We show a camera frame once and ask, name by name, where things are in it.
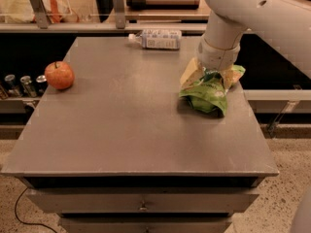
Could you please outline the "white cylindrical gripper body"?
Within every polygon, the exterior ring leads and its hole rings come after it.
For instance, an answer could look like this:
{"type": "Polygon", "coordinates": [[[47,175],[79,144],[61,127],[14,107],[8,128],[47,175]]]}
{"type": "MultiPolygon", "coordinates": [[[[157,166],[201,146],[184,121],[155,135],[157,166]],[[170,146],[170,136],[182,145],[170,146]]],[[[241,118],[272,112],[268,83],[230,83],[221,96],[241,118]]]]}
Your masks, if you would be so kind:
{"type": "Polygon", "coordinates": [[[205,36],[202,36],[196,50],[196,57],[206,69],[220,71],[228,69],[236,61],[239,51],[240,45],[229,50],[212,47],[205,40],[205,36]]]}

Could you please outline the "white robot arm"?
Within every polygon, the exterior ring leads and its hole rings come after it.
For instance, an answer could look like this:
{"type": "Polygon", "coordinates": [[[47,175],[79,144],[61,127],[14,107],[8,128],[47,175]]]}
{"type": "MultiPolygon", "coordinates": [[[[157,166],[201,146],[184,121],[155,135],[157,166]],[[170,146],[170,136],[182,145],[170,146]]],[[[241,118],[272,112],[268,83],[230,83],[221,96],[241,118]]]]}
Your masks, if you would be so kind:
{"type": "Polygon", "coordinates": [[[311,12],[297,0],[205,0],[211,9],[196,56],[221,71],[247,69],[246,89],[308,89],[311,79],[311,12]]]}

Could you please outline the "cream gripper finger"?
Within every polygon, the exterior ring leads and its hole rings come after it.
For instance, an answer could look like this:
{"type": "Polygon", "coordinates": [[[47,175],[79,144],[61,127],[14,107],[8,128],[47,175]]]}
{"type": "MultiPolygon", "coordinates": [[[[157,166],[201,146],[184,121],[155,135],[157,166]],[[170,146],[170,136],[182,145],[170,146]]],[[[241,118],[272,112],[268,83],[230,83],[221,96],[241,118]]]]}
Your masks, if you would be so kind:
{"type": "Polygon", "coordinates": [[[193,57],[180,78],[181,89],[189,87],[203,76],[204,71],[202,65],[198,62],[196,57],[193,57]]]}
{"type": "Polygon", "coordinates": [[[235,85],[243,76],[242,66],[231,66],[229,69],[224,70],[223,79],[225,89],[230,89],[235,85]]]}

